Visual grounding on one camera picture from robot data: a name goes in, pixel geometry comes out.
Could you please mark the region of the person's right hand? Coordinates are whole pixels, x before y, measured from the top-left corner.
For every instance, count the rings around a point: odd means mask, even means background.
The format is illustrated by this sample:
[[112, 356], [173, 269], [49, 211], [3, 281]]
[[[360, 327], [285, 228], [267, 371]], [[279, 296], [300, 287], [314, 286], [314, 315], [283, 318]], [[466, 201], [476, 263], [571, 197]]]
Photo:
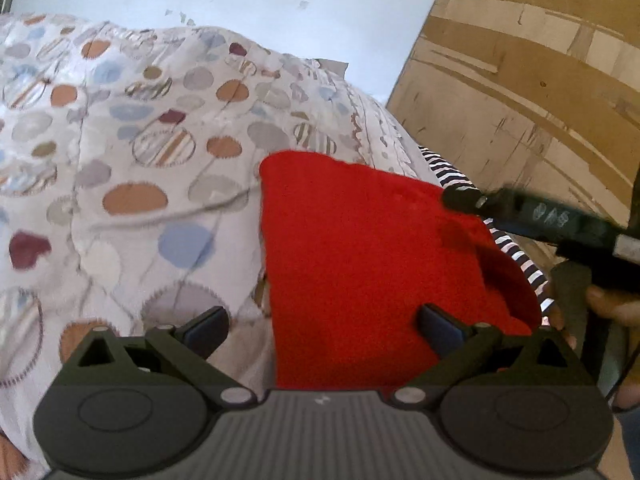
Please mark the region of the person's right hand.
[[[590, 285], [586, 290], [588, 306], [602, 318], [608, 318], [628, 330], [629, 355], [633, 356], [639, 348], [639, 297], [622, 292], [608, 292]], [[558, 330], [570, 348], [576, 349], [577, 340], [565, 328], [564, 316], [557, 304], [544, 312], [546, 323]], [[618, 387], [613, 405], [622, 411], [629, 411], [639, 405], [639, 357]]]

